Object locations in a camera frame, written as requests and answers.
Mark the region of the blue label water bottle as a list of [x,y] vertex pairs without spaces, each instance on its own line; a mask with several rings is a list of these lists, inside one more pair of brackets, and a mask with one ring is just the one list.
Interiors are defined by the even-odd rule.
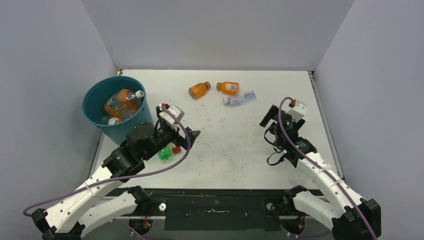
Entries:
[[101,119],[100,119],[100,123],[102,125],[116,125],[116,124],[120,124],[123,122],[123,119],[118,118],[118,117],[114,117],[111,115],[104,115]]

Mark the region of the large orange label bottle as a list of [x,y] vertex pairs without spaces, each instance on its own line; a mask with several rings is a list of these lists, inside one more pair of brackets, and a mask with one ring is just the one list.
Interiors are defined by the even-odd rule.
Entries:
[[127,120],[141,107],[145,93],[142,90],[122,89],[104,104],[104,110],[112,117]]

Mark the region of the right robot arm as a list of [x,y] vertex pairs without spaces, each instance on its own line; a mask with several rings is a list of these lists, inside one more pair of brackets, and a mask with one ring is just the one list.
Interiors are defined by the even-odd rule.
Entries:
[[278,161],[291,163],[326,199],[297,185],[283,193],[283,209],[289,214],[303,213],[314,218],[336,240],[378,239],[382,234],[381,206],[350,188],[323,160],[316,147],[299,135],[305,123],[306,107],[294,103],[289,107],[289,111],[283,111],[272,105],[259,125],[266,129],[266,134],[274,135],[274,141],[267,143],[280,155]]

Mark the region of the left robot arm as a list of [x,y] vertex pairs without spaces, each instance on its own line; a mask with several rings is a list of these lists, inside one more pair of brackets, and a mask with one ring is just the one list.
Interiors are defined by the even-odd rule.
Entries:
[[183,132],[187,136],[182,137],[178,127],[173,128],[164,120],[158,123],[159,128],[150,122],[138,123],[74,194],[52,207],[35,210],[31,218],[42,239],[80,240],[117,217],[132,213],[141,216],[149,211],[150,197],[141,186],[126,188],[107,202],[98,204],[98,201],[139,174],[145,168],[145,161],[168,144],[188,150],[201,133],[186,127]]

